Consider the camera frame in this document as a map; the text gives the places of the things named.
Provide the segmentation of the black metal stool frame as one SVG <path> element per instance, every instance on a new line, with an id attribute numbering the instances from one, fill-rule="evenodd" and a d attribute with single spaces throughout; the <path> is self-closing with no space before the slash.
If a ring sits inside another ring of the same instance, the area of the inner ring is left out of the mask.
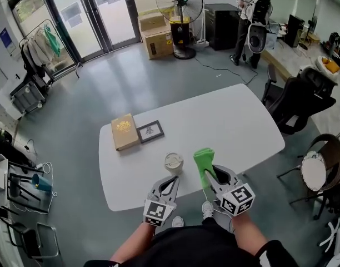
<path id="1" fill-rule="evenodd" d="M 41 192 L 34 189 L 32 176 L 43 176 L 41 169 L 8 162 L 7 170 L 7 200 L 15 206 L 21 206 L 27 211 L 48 214 L 47 199 Z"/>

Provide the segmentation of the person's black shirt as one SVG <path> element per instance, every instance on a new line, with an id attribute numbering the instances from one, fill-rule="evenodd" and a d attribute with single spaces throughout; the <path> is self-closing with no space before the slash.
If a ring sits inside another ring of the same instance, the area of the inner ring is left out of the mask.
<path id="1" fill-rule="evenodd" d="M 269 267 L 299 267 L 280 241 L 269 241 L 252 255 L 213 221 L 158 233 L 145 252 L 123 263 L 90 260 L 83 267 L 262 267 L 263 254 Z"/>

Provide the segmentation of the person's left forearm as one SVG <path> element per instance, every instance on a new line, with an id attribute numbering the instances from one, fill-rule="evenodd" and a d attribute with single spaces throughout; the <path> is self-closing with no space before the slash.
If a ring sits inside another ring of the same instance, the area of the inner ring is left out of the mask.
<path id="1" fill-rule="evenodd" d="M 155 226 L 142 222 L 112 255 L 111 261 L 123 263 L 145 252 L 151 244 L 155 230 Z"/>

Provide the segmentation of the black standing fan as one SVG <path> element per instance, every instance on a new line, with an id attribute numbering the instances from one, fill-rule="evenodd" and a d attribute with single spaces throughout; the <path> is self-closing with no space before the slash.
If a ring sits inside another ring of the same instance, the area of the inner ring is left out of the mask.
<path id="1" fill-rule="evenodd" d="M 156 5 L 159 12 L 165 17 L 169 22 L 171 17 L 183 16 L 190 17 L 190 24 L 200 17 L 203 11 L 203 0 L 156 0 Z M 190 24 L 189 24 L 189 45 L 191 43 L 190 34 Z M 189 60 L 196 56 L 196 51 L 187 45 L 174 45 L 174 56 L 180 60 Z"/>

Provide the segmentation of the green cloth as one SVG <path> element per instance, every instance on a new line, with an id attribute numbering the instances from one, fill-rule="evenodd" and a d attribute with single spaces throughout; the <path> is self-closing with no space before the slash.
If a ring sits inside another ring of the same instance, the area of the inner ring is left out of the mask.
<path id="1" fill-rule="evenodd" d="M 197 165 L 202 187 L 204 189 L 210 186 L 210 183 L 206 176 L 206 171 L 208 171 L 213 178 L 217 178 L 212 165 L 214 154 L 214 150 L 208 147 L 200 149 L 193 154 L 193 159 Z"/>

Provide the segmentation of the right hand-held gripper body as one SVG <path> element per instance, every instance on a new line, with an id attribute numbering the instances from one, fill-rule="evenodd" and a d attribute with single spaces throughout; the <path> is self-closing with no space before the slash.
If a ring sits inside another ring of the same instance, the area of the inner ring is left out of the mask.
<path id="1" fill-rule="evenodd" d="M 250 209 L 256 198 L 247 183 L 220 191 L 216 196 L 220 201 L 219 206 L 231 216 L 238 216 Z"/>

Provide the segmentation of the white round seat cushion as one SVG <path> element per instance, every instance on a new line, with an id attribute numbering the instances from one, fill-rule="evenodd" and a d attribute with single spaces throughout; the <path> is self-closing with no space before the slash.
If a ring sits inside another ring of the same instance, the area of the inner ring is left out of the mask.
<path id="1" fill-rule="evenodd" d="M 323 156 L 318 152 L 309 151 L 301 162 L 301 176 L 311 191 L 319 191 L 326 182 L 326 164 Z"/>

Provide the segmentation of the tan book-shaped box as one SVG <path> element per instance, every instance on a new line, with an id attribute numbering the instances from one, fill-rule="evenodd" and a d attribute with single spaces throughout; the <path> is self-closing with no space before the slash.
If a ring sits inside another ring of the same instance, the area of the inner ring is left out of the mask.
<path id="1" fill-rule="evenodd" d="M 111 121 L 116 151 L 122 151 L 140 143 L 133 116 L 129 113 Z"/>

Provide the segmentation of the teal bin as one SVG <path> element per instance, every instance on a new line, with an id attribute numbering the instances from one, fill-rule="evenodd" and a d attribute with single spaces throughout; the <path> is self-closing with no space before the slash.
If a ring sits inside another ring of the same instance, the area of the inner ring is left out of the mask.
<path id="1" fill-rule="evenodd" d="M 41 176 L 40 174 L 35 173 L 32 176 L 31 184 L 36 190 L 41 190 L 50 194 L 53 193 L 52 183 L 47 178 Z"/>

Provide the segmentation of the person's right forearm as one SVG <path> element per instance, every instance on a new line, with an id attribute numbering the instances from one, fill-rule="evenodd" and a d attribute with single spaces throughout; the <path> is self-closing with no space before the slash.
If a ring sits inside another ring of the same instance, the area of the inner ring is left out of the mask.
<path id="1" fill-rule="evenodd" d="M 246 212 L 233 217 L 232 226 L 239 248 L 256 255 L 266 245 L 267 239 Z"/>

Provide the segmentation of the blue wall poster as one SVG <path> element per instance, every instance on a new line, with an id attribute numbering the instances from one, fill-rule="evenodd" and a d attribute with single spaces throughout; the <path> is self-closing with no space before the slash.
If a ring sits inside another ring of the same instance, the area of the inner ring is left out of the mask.
<path id="1" fill-rule="evenodd" d="M 9 53 L 9 55 L 11 56 L 12 53 L 16 50 L 16 46 L 13 43 L 8 31 L 6 28 L 4 28 L 1 33 L 0 33 L 0 39 L 5 47 L 5 49 L 7 50 L 7 52 Z"/>

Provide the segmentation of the brown wicker chair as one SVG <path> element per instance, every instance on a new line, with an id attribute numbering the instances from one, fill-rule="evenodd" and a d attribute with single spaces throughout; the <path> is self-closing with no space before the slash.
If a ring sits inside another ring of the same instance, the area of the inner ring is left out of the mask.
<path id="1" fill-rule="evenodd" d="M 309 151 L 315 151 L 318 152 L 323 156 L 323 159 L 326 164 L 326 182 L 323 185 L 323 187 L 316 192 L 311 191 L 303 182 L 302 176 L 301 176 L 301 162 L 305 155 Z M 299 171 L 299 175 L 301 177 L 301 180 L 303 184 L 305 185 L 307 189 L 307 196 L 292 200 L 290 204 L 294 204 L 299 201 L 308 201 L 310 199 L 315 199 L 320 196 L 323 196 L 323 194 L 334 188 L 339 182 L 340 182 L 340 140 L 337 136 L 324 133 L 319 136 L 317 136 L 309 145 L 307 151 L 303 154 L 303 156 L 299 157 L 300 162 L 297 166 L 289 169 L 288 171 L 277 175 L 277 178 L 281 178 L 287 174 L 289 174 L 292 171 Z"/>

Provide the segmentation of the black computer tower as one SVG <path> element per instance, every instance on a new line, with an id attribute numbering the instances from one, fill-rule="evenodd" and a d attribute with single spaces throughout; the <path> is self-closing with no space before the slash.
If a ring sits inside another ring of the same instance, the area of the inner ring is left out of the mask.
<path id="1" fill-rule="evenodd" d="M 304 20 L 290 14 L 287 24 L 287 34 L 284 38 L 285 43 L 292 48 L 296 48 L 299 42 L 298 32 L 299 30 L 302 30 L 303 27 Z"/>

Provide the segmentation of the round white lidded cup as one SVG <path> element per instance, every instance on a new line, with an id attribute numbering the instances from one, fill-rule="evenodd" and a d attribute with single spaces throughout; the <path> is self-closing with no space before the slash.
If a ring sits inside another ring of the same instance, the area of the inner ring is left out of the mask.
<path id="1" fill-rule="evenodd" d="M 170 152 L 165 156 L 164 166 L 172 175 L 180 175 L 183 171 L 183 157 L 177 153 Z"/>

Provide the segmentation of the small cardboard box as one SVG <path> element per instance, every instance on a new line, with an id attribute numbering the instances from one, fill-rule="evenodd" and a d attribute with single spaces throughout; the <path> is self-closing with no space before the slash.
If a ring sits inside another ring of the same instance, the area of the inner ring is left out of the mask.
<path id="1" fill-rule="evenodd" d="M 165 17 L 159 12 L 138 16 L 138 25 L 141 32 L 169 29 Z"/>

